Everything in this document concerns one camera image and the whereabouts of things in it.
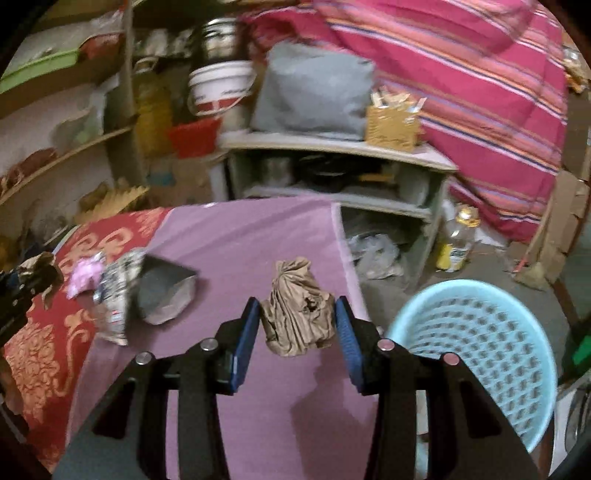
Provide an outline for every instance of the plastic bottle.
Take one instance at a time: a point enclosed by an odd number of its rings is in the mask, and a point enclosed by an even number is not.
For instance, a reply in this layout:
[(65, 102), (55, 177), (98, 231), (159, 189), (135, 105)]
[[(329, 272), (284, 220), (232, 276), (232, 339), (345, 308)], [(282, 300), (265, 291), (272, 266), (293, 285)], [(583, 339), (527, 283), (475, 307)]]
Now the plastic bottle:
[(134, 68), (134, 98), (138, 111), (136, 129), (145, 158), (159, 157), (172, 151), (168, 131), (173, 126), (170, 93), (156, 75), (157, 59), (138, 60)]
[(445, 238), (437, 257), (439, 270), (453, 273), (462, 269), (474, 245), (478, 225), (478, 210), (460, 205), (456, 217), (446, 222), (444, 227)]

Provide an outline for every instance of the stainless steel container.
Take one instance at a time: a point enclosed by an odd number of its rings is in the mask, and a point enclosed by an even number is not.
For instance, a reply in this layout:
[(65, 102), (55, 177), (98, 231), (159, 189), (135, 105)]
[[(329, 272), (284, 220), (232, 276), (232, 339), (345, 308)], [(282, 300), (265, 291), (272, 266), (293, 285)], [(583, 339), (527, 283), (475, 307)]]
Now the stainless steel container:
[(206, 63), (247, 59), (243, 26), (236, 18), (216, 18), (203, 26), (203, 58)]

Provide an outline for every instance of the black object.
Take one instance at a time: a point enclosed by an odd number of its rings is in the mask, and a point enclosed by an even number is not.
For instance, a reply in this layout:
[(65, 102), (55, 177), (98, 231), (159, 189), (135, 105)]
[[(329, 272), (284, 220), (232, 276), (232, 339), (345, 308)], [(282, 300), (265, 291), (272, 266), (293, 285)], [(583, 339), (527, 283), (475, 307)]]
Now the black object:
[(33, 297), (46, 291), (56, 278), (57, 270), (51, 265), (40, 268), (22, 284), (16, 269), (0, 272), (0, 348), (27, 324)]
[[(521, 440), (457, 355), (410, 354), (355, 319), (344, 297), (335, 311), (353, 383), (364, 395), (379, 395), (366, 480), (414, 478), (417, 390), (427, 391), (430, 479), (537, 480)], [(258, 316), (259, 304), (250, 299), (240, 319), (184, 355), (139, 354), (86, 420), (54, 479), (164, 480), (171, 389), (179, 390), (180, 478), (228, 479), (215, 395), (232, 395), (244, 381)]]
[(296, 162), (296, 176), (319, 192), (337, 193), (362, 173), (380, 171), (382, 161), (341, 154), (306, 155)]
[(216, 394), (244, 382), (259, 325), (250, 298), (242, 317), (222, 323), (185, 354), (140, 353), (109, 388), (66, 450), (55, 480), (165, 480), (168, 392), (178, 390), (181, 479), (229, 478)]
[[(40, 268), (24, 283), (12, 270), (0, 272), (0, 347), (4, 346), (27, 324), (26, 313), (33, 298), (47, 290), (57, 278), (57, 270), (51, 265)], [(4, 394), (0, 385), (0, 394)], [(35, 457), (27, 445), (27, 422), (13, 414), (5, 404), (0, 405), (0, 469), (6, 478), (24, 480), (49, 480), (51, 475)]]

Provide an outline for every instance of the brown paper bag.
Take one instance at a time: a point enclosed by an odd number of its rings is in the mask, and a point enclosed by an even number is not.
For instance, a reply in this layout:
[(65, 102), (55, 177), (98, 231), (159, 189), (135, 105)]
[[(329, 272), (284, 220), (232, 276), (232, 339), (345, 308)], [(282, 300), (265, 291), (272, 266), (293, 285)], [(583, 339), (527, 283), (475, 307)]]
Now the brown paper bag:
[(280, 356), (330, 346), (335, 334), (335, 299), (320, 289), (304, 257), (277, 262), (271, 297), (262, 302), (262, 311), (267, 346)]

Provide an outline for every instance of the wicker basket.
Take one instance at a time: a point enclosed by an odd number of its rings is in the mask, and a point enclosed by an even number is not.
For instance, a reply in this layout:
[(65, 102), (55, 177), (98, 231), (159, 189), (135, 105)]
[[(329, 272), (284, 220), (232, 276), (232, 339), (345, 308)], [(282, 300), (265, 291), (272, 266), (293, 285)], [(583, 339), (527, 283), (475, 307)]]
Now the wicker basket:
[(374, 147), (412, 152), (421, 133), (421, 122), (416, 115), (394, 107), (367, 108), (365, 141)]

